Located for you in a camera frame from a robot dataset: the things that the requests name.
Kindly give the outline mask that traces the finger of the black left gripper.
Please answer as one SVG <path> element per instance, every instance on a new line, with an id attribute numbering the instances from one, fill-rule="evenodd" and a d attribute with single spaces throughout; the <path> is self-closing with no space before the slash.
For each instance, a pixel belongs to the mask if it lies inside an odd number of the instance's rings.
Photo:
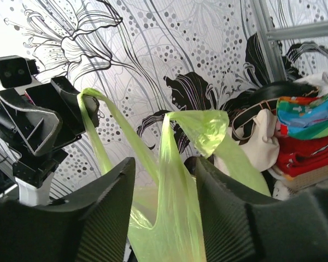
<path id="1" fill-rule="evenodd" d="M 34 156 L 52 151 L 62 128 L 57 112 L 33 105 L 14 88 L 1 90 L 0 102 Z"/>
<path id="2" fill-rule="evenodd" d="M 26 96 L 41 108 L 55 111 L 62 118 L 62 128 L 54 147 L 65 147 L 81 138 L 85 127 L 77 100 L 77 91 L 64 76 L 57 76 L 47 84 L 26 89 Z"/>

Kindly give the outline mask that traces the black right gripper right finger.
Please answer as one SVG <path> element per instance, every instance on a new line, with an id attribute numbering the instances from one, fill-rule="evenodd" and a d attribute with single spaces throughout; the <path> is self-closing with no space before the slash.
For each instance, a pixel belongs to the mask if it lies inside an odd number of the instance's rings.
<path id="1" fill-rule="evenodd" d="M 279 201 L 204 158 L 195 174 L 208 261 L 328 261 L 327 188 Z"/>

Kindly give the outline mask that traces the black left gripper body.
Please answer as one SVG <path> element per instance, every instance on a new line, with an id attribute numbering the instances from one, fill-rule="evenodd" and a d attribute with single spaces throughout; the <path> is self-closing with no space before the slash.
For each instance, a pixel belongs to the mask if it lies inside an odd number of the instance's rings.
<path id="1" fill-rule="evenodd" d="M 24 153 L 23 140 L 17 132 L 16 126 L 0 103 L 0 139 L 3 140 L 10 149 L 17 153 Z"/>

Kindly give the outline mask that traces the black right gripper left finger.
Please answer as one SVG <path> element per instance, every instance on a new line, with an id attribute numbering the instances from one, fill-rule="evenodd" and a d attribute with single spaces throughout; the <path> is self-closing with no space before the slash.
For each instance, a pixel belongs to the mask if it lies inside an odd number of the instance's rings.
<path id="1" fill-rule="evenodd" d="M 0 261 L 122 261 L 135 170 L 125 158 L 46 206 L 0 200 Z"/>

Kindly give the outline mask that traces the green plastic trash bag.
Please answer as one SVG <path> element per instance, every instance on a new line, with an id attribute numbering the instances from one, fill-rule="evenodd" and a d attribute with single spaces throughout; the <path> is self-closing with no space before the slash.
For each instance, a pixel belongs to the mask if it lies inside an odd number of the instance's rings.
<path id="1" fill-rule="evenodd" d="M 134 190 L 128 238 L 138 261 L 205 261 L 203 229 L 195 179 L 184 165 L 171 122 L 176 121 L 204 157 L 217 155 L 230 178 L 269 196 L 261 173 L 228 135 L 229 117 L 222 110 L 185 110 L 164 116 L 159 155 L 155 156 L 114 103 L 98 90 L 86 88 L 77 96 L 81 116 L 100 170 L 113 167 L 86 109 L 84 98 L 105 102 L 137 158 L 155 182 Z"/>

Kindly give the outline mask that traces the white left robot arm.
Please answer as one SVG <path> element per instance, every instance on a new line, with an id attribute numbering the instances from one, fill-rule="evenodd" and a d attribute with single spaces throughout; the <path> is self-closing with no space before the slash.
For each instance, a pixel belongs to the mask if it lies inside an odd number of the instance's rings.
<path id="1" fill-rule="evenodd" d="M 47 84 L 0 91 L 0 138 L 20 155 L 12 163 L 19 200 L 46 205 L 54 172 L 67 157 L 63 148 L 85 133 L 77 91 L 64 76 Z"/>

